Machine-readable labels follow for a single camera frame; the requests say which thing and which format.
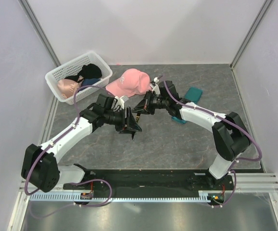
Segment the teal satin napkin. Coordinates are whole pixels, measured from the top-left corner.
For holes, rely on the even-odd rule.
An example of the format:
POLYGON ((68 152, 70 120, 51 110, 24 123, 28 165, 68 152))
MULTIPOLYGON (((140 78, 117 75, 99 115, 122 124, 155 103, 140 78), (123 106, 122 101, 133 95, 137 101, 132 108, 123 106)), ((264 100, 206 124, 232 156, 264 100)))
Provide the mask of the teal satin napkin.
MULTIPOLYGON (((198 101, 200 100, 201 96, 203 94, 203 90, 196 88, 196 87, 190 87, 189 90, 186 92, 184 98, 187 102, 193 102, 195 104, 198 103, 198 101)), ((180 123, 180 124, 186 124, 185 120, 182 119, 178 119, 177 117, 171 117, 172 120, 180 123)))

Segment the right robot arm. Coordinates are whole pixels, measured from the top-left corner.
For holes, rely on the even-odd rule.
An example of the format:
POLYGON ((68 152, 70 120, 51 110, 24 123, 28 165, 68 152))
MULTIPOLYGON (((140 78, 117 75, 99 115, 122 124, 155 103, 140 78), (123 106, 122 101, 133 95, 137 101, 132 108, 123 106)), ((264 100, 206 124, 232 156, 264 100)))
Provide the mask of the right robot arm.
POLYGON ((208 168, 206 186, 217 189, 223 183, 233 161, 251 144, 245 135, 247 131, 237 113, 222 114, 198 106, 180 98, 172 81, 162 81, 157 91, 147 91, 144 98, 134 107, 133 112, 153 115, 156 109, 165 109, 171 116, 192 122, 213 134, 217 156, 208 168))

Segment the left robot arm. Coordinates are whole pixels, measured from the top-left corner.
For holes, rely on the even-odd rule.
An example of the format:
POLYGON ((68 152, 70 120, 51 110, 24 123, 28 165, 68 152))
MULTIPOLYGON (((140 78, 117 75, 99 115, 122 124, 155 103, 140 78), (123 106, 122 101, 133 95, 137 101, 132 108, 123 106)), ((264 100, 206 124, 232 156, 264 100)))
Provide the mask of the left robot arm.
POLYGON ((100 94, 96 102, 78 113, 74 121, 54 138, 37 146, 31 144, 25 151, 21 176, 25 179, 25 193, 33 185, 45 193, 58 184, 74 183, 80 189, 90 185, 90 176, 78 166, 58 166, 62 157, 84 137, 103 125, 113 125, 120 134, 141 132, 130 107, 124 107, 122 98, 100 94))

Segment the pink baseball cap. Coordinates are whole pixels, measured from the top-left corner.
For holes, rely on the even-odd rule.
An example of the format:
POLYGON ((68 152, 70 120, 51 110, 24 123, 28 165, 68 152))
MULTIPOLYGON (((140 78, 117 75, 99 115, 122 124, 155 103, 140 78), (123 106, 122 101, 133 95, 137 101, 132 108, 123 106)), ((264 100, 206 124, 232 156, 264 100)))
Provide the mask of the pink baseball cap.
POLYGON ((150 87, 150 77, 145 72, 135 68, 126 70, 120 78, 108 84, 105 88, 114 96, 132 97, 134 95, 145 95, 150 87))

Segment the navy cloth in basket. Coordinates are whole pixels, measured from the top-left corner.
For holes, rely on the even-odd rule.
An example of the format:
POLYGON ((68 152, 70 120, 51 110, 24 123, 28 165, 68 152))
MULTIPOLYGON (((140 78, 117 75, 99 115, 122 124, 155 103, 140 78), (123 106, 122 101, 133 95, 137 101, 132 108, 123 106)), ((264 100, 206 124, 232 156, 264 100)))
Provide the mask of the navy cloth in basket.
POLYGON ((93 84, 98 83, 99 81, 101 81, 101 79, 99 79, 99 78, 91 78, 91 79, 82 78, 82 79, 79 79, 78 82, 77 82, 76 90, 78 90, 78 89, 79 89, 79 91, 85 90, 87 88, 87 86, 90 86, 90 85, 92 86, 93 84))

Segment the black cloth in basket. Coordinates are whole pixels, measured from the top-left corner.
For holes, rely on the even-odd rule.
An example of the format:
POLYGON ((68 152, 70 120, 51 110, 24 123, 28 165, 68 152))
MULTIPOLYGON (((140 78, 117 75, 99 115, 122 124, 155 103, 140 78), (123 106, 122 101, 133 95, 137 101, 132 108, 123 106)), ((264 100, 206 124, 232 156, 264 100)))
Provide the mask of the black cloth in basket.
POLYGON ((102 78, 101 69, 95 64, 83 65, 82 69, 77 74, 79 77, 83 77, 84 79, 100 79, 102 78))

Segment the pink cloth in basket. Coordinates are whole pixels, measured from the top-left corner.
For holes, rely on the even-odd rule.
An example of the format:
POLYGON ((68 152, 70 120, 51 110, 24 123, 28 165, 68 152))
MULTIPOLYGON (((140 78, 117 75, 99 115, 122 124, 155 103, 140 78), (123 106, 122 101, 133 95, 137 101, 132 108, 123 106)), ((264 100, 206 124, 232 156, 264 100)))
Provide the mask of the pink cloth in basket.
POLYGON ((70 79, 62 79, 58 81, 57 86, 62 96, 65 99, 68 99, 74 95, 78 88, 81 87, 81 82, 78 83, 70 79))

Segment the black mounting base plate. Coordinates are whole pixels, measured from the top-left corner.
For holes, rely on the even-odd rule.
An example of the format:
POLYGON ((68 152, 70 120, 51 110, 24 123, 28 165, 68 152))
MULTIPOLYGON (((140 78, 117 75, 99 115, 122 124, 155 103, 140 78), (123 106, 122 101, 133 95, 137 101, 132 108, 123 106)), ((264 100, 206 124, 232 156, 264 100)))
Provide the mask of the black mounting base plate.
POLYGON ((118 188, 185 188, 191 191, 233 190, 234 178, 226 174, 216 180, 207 169, 94 169, 85 170, 79 183, 66 183, 63 188, 87 188, 95 192, 105 180, 113 189, 118 188))

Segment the aluminium frame rail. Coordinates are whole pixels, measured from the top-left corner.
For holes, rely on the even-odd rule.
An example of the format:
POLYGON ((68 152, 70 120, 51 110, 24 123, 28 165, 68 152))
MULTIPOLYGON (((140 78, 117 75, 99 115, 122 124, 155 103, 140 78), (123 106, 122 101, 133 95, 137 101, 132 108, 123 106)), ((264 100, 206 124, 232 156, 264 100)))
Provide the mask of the aluminium frame rail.
POLYGON ((236 193, 278 193, 274 173, 237 173, 236 193))

